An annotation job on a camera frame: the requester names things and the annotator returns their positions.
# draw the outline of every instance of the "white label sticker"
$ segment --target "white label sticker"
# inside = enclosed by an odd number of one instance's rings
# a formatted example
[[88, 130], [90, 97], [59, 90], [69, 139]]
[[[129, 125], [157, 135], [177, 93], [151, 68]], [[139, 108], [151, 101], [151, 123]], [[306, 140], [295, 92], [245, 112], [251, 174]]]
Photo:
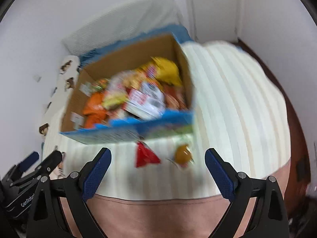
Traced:
[[80, 90], [81, 92], [83, 92], [86, 96], [90, 97], [90, 96], [91, 96], [90, 86], [91, 86], [91, 83], [89, 83], [89, 82], [86, 82], [85, 84], [82, 83], [82, 84], [80, 85], [79, 90]]
[[75, 130], [78, 130], [80, 128], [79, 126], [82, 126], [84, 123], [84, 118], [81, 115], [74, 112], [72, 112], [70, 120], [74, 122]]

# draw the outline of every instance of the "pink fabric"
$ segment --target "pink fabric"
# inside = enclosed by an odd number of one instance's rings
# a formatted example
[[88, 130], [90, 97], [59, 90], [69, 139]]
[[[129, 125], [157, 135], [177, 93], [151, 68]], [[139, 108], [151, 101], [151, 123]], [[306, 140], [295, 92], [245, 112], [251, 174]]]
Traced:
[[[285, 193], [290, 161], [272, 175]], [[62, 199], [72, 233], [81, 237], [70, 213], [67, 200]], [[243, 235], [252, 214], [252, 198], [235, 237]], [[133, 202], [95, 195], [87, 201], [91, 213], [109, 238], [206, 238], [226, 211], [229, 201], [221, 195], [197, 200]]]

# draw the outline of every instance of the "white door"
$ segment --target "white door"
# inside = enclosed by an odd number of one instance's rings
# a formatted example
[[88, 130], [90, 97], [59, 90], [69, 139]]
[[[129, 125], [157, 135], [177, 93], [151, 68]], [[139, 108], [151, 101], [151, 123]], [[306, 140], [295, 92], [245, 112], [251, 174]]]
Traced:
[[237, 0], [192, 0], [197, 42], [237, 41]]

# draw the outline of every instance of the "bed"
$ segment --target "bed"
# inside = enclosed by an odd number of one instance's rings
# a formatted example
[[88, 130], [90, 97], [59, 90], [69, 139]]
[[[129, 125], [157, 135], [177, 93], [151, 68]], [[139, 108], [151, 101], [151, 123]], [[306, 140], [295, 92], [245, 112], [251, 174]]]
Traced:
[[[86, 64], [162, 33], [172, 33], [181, 44], [195, 86], [194, 133], [186, 135], [195, 161], [192, 168], [180, 171], [162, 160], [161, 165], [136, 169], [135, 142], [85, 145], [59, 133], [72, 91], [66, 83], [69, 79], [75, 85]], [[204, 152], [210, 147], [236, 171], [253, 178], [275, 176], [285, 192], [291, 148], [282, 94], [257, 61], [241, 49], [222, 41], [193, 42], [174, 0], [118, 5], [88, 20], [63, 42], [72, 55], [62, 62], [66, 66], [42, 120], [49, 124], [43, 157], [56, 148], [65, 152], [62, 170], [51, 174], [51, 178], [61, 178], [79, 171], [102, 147], [111, 150], [113, 162], [96, 195], [87, 202], [107, 236], [208, 237], [229, 205], [204, 164]], [[180, 139], [183, 136], [146, 143], [159, 157], [167, 158]], [[73, 235], [78, 236], [67, 202], [62, 203]], [[237, 237], [248, 223], [253, 203], [249, 203]]]

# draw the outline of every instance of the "blue gripper pad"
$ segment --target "blue gripper pad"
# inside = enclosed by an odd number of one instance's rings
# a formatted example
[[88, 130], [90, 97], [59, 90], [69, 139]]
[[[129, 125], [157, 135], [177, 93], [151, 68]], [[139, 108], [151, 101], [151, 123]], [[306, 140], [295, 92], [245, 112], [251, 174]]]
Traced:
[[235, 198], [234, 190], [237, 187], [237, 184], [229, 177], [229, 175], [231, 175], [232, 178], [235, 178], [232, 176], [234, 173], [232, 173], [232, 171], [231, 173], [228, 173], [224, 169], [224, 167], [230, 166], [232, 168], [232, 166], [229, 163], [224, 162], [214, 149], [208, 149], [206, 151], [205, 163], [223, 198], [232, 202]]
[[36, 161], [39, 159], [39, 154], [33, 151], [26, 159], [19, 164], [19, 170], [21, 173], [27, 171]]
[[106, 174], [106, 171], [108, 170], [111, 163], [110, 150], [105, 148], [103, 148], [102, 150], [105, 150], [104, 153], [96, 162], [95, 166], [93, 166], [91, 172], [88, 174], [88, 176], [85, 178], [85, 181], [83, 182], [82, 199], [85, 202], [95, 195], [99, 184], [101, 183], [102, 178]]

